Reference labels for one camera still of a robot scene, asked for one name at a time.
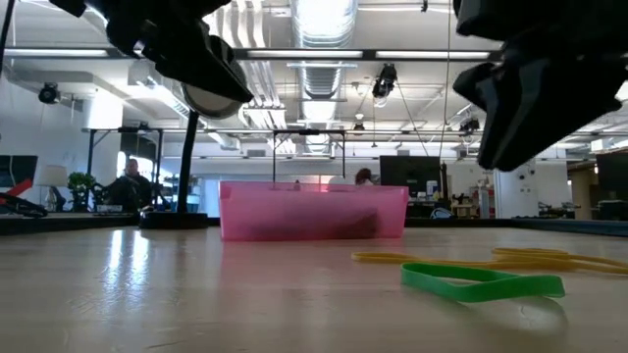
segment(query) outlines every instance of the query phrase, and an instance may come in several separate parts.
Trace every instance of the plastic bin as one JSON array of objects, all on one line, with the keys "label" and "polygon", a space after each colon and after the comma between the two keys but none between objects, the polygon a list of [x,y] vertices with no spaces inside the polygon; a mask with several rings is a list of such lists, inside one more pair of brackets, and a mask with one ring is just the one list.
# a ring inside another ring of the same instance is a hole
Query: plastic bin
[{"label": "plastic bin", "polygon": [[223,240],[399,238],[407,187],[223,181]]}]

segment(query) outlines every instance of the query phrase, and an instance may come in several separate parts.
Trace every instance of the yellow rubber band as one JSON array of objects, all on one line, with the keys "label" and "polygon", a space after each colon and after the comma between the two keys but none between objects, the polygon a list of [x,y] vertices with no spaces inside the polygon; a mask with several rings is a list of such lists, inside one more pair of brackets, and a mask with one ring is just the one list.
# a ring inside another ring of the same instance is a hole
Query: yellow rubber band
[{"label": "yellow rubber band", "polygon": [[492,253],[492,261],[438,260],[377,252],[353,253],[351,259],[358,262],[379,264],[424,263],[490,270],[589,270],[605,274],[628,275],[628,263],[593,256],[573,255],[561,250],[495,248]]}]

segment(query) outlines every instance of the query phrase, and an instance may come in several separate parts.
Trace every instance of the green rubber band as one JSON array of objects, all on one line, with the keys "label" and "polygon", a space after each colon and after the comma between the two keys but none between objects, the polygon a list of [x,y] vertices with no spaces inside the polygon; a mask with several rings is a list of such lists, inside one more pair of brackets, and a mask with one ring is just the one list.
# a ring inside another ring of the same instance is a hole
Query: green rubber band
[{"label": "green rubber band", "polygon": [[[444,281],[440,277],[476,280],[480,283],[456,284]],[[466,303],[526,296],[561,298],[565,295],[562,279],[558,276],[520,276],[491,270],[423,263],[401,265],[401,283]]]}]

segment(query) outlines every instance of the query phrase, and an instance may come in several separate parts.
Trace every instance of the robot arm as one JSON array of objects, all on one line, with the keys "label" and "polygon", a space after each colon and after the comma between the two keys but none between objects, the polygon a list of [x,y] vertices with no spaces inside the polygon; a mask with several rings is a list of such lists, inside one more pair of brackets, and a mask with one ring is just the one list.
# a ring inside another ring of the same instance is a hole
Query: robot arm
[{"label": "robot arm", "polygon": [[234,73],[232,48],[209,35],[202,21],[230,0],[50,0],[80,17],[89,7],[107,20],[107,37],[125,55],[135,48],[163,76],[202,90],[248,102],[252,94]]},{"label": "robot arm", "polygon": [[618,110],[628,77],[625,0],[454,0],[458,34],[503,42],[501,62],[453,89],[487,113],[479,163],[512,171],[565,135]]}]

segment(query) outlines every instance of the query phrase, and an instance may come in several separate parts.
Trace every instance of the table surface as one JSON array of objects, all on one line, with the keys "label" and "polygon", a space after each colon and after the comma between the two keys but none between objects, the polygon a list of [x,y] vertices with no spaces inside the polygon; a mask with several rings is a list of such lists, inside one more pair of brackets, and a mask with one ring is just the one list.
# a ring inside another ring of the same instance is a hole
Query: table surface
[{"label": "table surface", "polygon": [[628,258],[624,238],[415,228],[400,240],[222,243],[217,228],[0,238],[3,352],[625,352],[628,277],[567,296],[461,305],[355,251],[486,260],[493,247]]}]

